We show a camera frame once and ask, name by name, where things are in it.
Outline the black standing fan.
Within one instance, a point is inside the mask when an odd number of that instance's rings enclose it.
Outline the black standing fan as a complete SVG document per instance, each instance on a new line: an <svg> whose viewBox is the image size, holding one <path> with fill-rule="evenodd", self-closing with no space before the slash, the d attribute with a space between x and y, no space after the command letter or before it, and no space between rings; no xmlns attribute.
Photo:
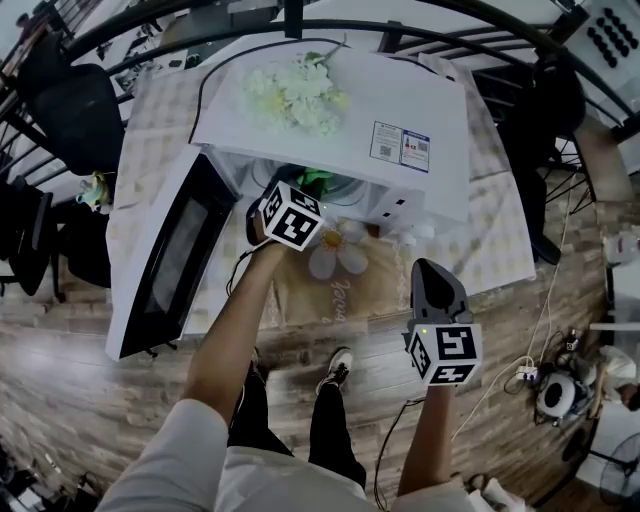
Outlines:
<svg viewBox="0 0 640 512"><path fill-rule="evenodd" d="M622 441L611 454L587 447L583 441L586 431L579 429L567 443L562 460L568 462L575 456L593 456L604 462L600 477L601 500L611 506L627 505L640 498L640 433Z"/></svg>

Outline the person's right forearm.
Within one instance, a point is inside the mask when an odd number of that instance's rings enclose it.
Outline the person's right forearm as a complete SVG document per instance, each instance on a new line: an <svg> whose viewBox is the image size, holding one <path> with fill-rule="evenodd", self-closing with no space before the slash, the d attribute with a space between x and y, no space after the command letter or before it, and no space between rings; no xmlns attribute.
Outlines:
<svg viewBox="0 0 640 512"><path fill-rule="evenodd" d="M450 480L454 390L452 386L428 388L401 472L398 497Z"/></svg>

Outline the board with black round pieces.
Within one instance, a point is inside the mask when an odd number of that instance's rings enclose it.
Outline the board with black round pieces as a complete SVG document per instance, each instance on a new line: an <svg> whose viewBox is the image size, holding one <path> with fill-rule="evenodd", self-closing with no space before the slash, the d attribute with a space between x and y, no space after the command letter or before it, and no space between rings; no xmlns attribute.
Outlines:
<svg viewBox="0 0 640 512"><path fill-rule="evenodd" d="M593 0L584 35L606 69L640 71L640 0Z"/></svg>

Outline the black mesh office chair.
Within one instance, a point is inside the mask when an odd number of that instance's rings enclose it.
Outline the black mesh office chair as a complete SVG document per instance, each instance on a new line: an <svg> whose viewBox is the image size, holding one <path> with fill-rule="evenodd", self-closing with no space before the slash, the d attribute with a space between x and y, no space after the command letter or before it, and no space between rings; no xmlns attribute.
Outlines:
<svg viewBox="0 0 640 512"><path fill-rule="evenodd" d="M0 298L6 286L15 283L27 295L35 295L51 270L54 296L64 302L59 288L61 255L73 276L102 288L111 286L108 217L74 200L57 205L52 201L52 193L22 177L0 181L0 261L11 270L0 275Z"/></svg>
<svg viewBox="0 0 640 512"><path fill-rule="evenodd" d="M498 123L526 219L535 260L556 265L561 250L544 235L547 186L538 170L552 159L559 136L582 124L586 100L573 68L564 60L536 66L517 93L515 106Z"/></svg>
<svg viewBox="0 0 640 512"><path fill-rule="evenodd" d="M107 72L72 65L62 35L41 38L22 62L16 90L46 136L49 152L75 175L116 172L125 129Z"/></svg>

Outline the white microwave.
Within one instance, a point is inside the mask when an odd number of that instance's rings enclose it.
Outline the white microwave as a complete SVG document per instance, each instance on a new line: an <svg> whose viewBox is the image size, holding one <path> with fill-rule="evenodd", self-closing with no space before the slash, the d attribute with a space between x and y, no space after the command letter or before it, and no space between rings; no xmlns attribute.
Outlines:
<svg viewBox="0 0 640 512"><path fill-rule="evenodd" d="M153 347L134 332L146 304L167 306L154 279L167 250L183 261L172 279L193 295L235 204L250 195L249 173L282 162L358 181L354 204L324 201L282 179L254 191L265 235L304 250L331 220L375 225L389 234L431 237L464 225L469 214L470 157L465 92L414 64L354 49L330 60L330 80L347 95L337 130L268 130L251 117L246 83L253 71L273 70L298 53L283 46L236 61L221 81L197 130L181 147L145 217L114 291L106 353L119 360Z"/></svg>

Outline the black curved metal railing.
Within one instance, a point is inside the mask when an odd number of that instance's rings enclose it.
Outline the black curved metal railing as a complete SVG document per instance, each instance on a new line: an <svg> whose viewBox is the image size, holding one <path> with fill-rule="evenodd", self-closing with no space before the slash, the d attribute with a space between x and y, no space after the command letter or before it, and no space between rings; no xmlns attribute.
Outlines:
<svg viewBox="0 0 640 512"><path fill-rule="evenodd" d="M554 54L566 59L573 69L591 82L597 89L611 99L623 112L627 114L627 119L620 126L612 129L612 136L615 141L623 142L632 136L640 133L640 112L633 112L617 93L609 87L605 81L596 74L585 62L569 52L569 50L557 43L551 37L538 30L537 27L523 22L516 17L502 11L496 7L482 2L481 0L417 0L427 5L435 5L466 15L482 22L485 22L500 31L504 31L516 36L519 39L531 44L534 48L547 54ZM127 11L114 16L91 29L86 34L73 40L66 49L66 55L71 61L75 61L95 49L102 43L115 38L140 26L153 18L172 14L178 10L190 7L195 4L195 0L157 0L150 5L136 6ZM247 29L233 29L221 33L207 33L200 37L187 38L176 43L162 46L156 50L143 53L137 57L128 59L108 70L110 75L129 69L139 63L147 62L155 57L175 53L179 50L193 47L206 42L213 42L232 37L245 35L262 34L270 32L282 32L287 37L301 38L305 30L351 30L381 33L384 35L415 36L429 42L445 42L455 47L466 48L473 53L483 53L493 58L505 61L515 66L523 63L511 56L497 50L479 45L477 43L454 37L449 34L435 32L407 25L393 24L391 22L374 22L351 19L305 19L302 14L301 0L285 0L284 20L282 22L272 22L262 26L254 26ZM0 93L0 98L4 100L0 104L0 123L6 122L14 127L20 135L30 138L37 146L46 148L48 140L40 135L29 124L23 122L14 114L15 109L23 101L15 92L13 83L4 87Z"/></svg>

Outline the small colourful toy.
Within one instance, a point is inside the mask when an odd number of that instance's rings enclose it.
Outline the small colourful toy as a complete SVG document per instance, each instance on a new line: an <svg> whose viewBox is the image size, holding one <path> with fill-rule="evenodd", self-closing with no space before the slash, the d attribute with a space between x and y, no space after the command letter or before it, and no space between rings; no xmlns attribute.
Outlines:
<svg viewBox="0 0 640 512"><path fill-rule="evenodd" d="M88 206L94 213L109 215L113 209L113 199L105 175L94 171L89 181L82 181L76 202Z"/></svg>

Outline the person's left forearm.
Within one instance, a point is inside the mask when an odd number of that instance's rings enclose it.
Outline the person's left forearm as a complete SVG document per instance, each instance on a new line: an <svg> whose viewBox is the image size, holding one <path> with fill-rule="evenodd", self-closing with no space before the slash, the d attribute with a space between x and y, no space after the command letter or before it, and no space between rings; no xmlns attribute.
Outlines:
<svg viewBox="0 0 640 512"><path fill-rule="evenodd" d="M193 356L185 399L202 402L230 423L251 362L266 299L275 270L287 252L269 243L261 219L253 219L262 243Z"/></svg>

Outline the person's black trousers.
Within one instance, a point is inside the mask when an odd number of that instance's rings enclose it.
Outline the person's black trousers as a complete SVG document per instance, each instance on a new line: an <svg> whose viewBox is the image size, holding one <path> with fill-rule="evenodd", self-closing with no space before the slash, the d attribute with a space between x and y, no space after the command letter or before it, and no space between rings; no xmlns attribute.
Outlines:
<svg viewBox="0 0 640 512"><path fill-rule="evenodd" d="M230 447L253 448L290 457L292 452L268 427L266 370L250 365L229 430ZM316 397L310 427L308 462L341 475L365 489L366 470L353 453L341 388L324 386Z"/></svg>

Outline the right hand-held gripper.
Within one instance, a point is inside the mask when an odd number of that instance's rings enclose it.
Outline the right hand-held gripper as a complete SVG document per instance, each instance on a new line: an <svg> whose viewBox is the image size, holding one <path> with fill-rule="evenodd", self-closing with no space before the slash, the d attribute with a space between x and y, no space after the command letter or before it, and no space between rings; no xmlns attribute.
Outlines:
<svg viewBox="0 0 640 512"><path fill-rule="evenodd" d="M467 383L483 362L483 338L462 283L441 265L419 258L412 265L410 303L404 350L422 383Z"/></svg>

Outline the white table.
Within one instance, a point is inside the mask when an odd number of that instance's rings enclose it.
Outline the white table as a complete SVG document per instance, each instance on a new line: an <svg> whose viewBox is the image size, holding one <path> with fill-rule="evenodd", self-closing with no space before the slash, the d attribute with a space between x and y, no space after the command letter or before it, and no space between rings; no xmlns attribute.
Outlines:
<svg viewBox="0 0 640 512"><path fill-rule="evenodd" d="M608 311L591 331L640 334L640 234L622 231L604 238Z"/></svg>

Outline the person's white right shoe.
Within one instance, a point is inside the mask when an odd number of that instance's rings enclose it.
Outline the person's white right shoe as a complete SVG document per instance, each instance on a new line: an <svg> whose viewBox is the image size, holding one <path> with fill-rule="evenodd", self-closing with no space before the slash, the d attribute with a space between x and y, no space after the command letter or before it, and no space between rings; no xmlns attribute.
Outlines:
<svg viewBox="0 0 640 512"><path fill-rule="evenodd" d="M316 395L320 394L324 386L333 385L340 389L351 372L353 360L350 348L339 348L329 362L325 377L316 386Z"/></svg>

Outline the beige checked tablecloth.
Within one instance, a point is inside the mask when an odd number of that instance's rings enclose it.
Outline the beige checked tablecloth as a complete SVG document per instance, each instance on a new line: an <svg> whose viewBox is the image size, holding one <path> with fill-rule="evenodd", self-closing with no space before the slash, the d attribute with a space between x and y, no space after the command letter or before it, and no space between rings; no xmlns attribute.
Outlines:
<svg viewBox="0 0 640 512"><path fill-rule="evenodd" d="M470 133L470 213L465 225L406 246L411 248L414 261L424 257L451 271L469 295L532 278L535 268L520 196L471 73L428 54L421 54L419 61L465 88ZM219 71L204 66L138 86L106 231L113 282L118 282L126 269L150 208L186 144L200 86L215 90L219 77Z"/></svg>

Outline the person's white shirt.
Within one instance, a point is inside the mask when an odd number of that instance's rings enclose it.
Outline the person's white shirt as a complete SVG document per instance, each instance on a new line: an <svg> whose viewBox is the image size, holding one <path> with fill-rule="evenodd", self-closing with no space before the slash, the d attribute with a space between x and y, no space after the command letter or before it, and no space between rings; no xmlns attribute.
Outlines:
<svg viewBox="0 0 640 512"><path fill-rule="evenodd" d="M179 401L95 512L381 512L341 475L227 440L216 411Z"/></svg>

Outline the green cloth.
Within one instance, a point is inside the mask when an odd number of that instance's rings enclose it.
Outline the green cloth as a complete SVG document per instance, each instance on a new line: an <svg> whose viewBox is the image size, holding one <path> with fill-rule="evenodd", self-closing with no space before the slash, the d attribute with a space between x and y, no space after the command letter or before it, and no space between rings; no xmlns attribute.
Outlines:
<svg viewBox="0 0 640 512"><path fill-rule="evenodd" d="M318 182L321 187L326 187L328 180L332 177L331 172L306 167L297 175L295 182L300 188L314 186L315 182Z"/></svg>

